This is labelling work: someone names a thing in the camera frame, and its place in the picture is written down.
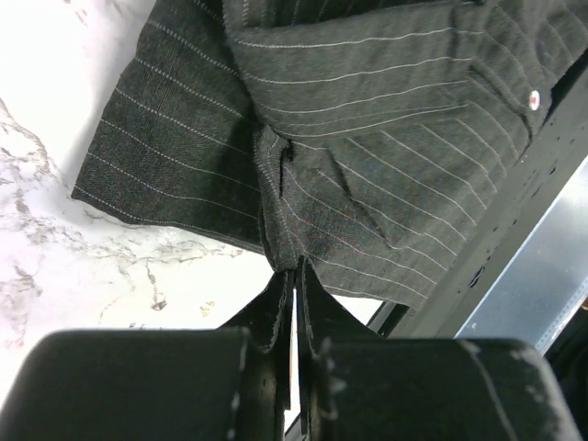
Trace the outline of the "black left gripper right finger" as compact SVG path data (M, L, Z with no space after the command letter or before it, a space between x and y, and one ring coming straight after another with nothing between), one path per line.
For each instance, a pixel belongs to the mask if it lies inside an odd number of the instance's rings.
M300 429L308 440L566 440L547 361L504 339L387 339L300 259Z

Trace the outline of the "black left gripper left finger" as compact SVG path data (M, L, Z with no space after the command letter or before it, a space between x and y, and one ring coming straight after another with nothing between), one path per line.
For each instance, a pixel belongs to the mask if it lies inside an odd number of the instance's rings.
M1 410L4 440L280 440L291 275L214 330L67 331L40 340Z

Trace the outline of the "dark grey pinstripe shirt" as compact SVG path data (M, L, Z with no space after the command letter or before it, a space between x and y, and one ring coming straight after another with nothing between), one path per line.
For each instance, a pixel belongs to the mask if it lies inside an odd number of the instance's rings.
M159 1L72 196L419 309L586 49L584 1Z

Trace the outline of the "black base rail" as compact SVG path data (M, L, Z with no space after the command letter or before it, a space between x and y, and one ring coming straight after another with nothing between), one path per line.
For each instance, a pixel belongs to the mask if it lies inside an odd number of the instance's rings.
M562 189L586 154L587 62L580 60L558 83L545 125L509 172L432 298L420 310L385 302L365 326L387 339L516 340L543 357L540 343L511 334L510 327L529 329L540 317L539 291L551 276L539 266L525 274L510 260L527 235L526 218L538 214L537 201ZM285 437L308 440L300 416Z

